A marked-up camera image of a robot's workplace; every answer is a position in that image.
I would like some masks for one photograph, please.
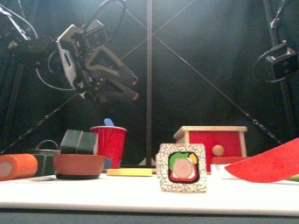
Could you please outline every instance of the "metal pole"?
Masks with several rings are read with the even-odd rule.
[[[34,22],[35,22],[38,8],[39,8],[39,1],[34,0],[31,16],[30,16],[31,24],[34,24]],[[11,128],[13,128],[13,123],[14,123],[14,118],[15,118],[15,104],[17,104],[18,96],[19,96],[23,73],[25,73],[25,65],[19,63],[17,65],[17,72],[15,72],[15,76],[14,76],[14,87],[13,87],[13,93],[11,93],[11,97],[10,97],[7,116],[5,119],[5,133],[2,135],[2,146],[3,147],[6,147],[6,145],[7,145],[9,136],[10,136],[10,132],[11,132]]]
[[[277,29],[272,28],[272,22],[276,18],[274,13],[273,13],[272,0],[264,0],[264,3],[265,3],[266,21],[268,21],[272,45],[278,46],[280,39],[278,39]],[[296,115],[294,115],[293,103],[292,103],[292,99],[290,99],[289,84],[286,82],[281,82],[281,92],[282,92],[282,96],[284,96],[285,113],[286,113],[290,138],[296,138],[297,137]]]
[[[153,165],[153,0],[147,0],[147,107],[146,107],[146,166]]]

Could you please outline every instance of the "green object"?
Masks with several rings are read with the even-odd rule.
[[[94,155],[98,149],[98,133],[69,129],[61,142],[61,154]]]
[[[97,154],[98,148],[98,133],[83,132],[78,145],[78,154]]]
[[[299,182],[299,174],[294,175],[292,178],[288,178],[286,180],[292,180],[292,181]]]

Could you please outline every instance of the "white tabletop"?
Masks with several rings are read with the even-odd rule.
[[[162,192],[159,179],[101,175],[94,180],[55,176],[0,182],[0,207],[86,211],[299,216],[299,183],[249,183],[209,176],[209,191]]]

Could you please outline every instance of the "lid of box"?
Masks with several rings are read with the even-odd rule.
[[[174,134],[175,139],[183,137],[186,131],[248,131],[249,128],[245,126],[182,126]]]

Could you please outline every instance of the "red watermelon slice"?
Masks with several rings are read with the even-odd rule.
[[[299,138],[226,166],[240,179],[272,183],[299,174]]]

